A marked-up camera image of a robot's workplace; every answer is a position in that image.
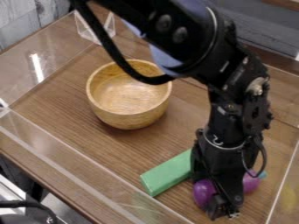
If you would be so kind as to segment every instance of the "purple object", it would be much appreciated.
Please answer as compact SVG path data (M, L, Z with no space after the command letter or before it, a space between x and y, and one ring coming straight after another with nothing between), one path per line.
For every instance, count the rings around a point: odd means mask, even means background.
M242 178L244 193L252 193L257 189L258 182L258 178L250 178L245 174ZM205 207L213 193L216 193L216 190L208 179L196 182L192 187L192 196L198 207Z

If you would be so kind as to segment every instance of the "black cable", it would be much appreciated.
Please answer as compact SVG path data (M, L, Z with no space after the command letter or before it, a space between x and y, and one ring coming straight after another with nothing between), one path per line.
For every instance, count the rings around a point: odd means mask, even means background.
M246 171L246 175L254 179L258 177L258 175L261 174L261 172L264 171L264 169L266 167L266 149L265 149L264 145L261 144L261 141L257 136L253 136L253 143L256 144L256 147L258 148L258 151L260 151L261 157L262 157L262 164L261 164L260 170L256 173L256 175L253 175L248 169L245 159L244 159L244 150L240 152L240 155L241 155L241 163L242 163L244 169Z
M81 0L70 0L70 3L85 19L90 30L94 32L97 39L106 50L106 53L124 72L145 84L160 85L172 81L173 77L166 74L154 77L145 77L130 67L86 3Z
M6 200L0 201L0 208L17 208L17 207L35 207L43 210L51 219L51 224L57 224L57 216L53 211L43 205L38 204L37 202L25 201L25 200Z

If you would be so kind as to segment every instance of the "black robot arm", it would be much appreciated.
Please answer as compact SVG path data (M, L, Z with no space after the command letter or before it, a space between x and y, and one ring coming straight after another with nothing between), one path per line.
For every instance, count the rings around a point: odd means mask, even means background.
M134 27L166 75L144 77L126 64L102 25L82 0L70 0L111 59L144 83L158 85L192 77L208 86L209 121L197 131L190 154L193 183L208 179L216 193L201 209L209 218L234 217L242 205L242 177L264 170L261 131L269 128L268 74L257 56L237 42L232 21L200 0L95 0ZM261 152L262 165L249 169Z

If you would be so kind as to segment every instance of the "green sponge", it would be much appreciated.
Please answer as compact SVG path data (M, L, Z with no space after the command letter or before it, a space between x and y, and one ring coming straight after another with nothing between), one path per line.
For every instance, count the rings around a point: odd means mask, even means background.
M192 150L186 150L140 175L144 189L152 197L190 176L190 153Z

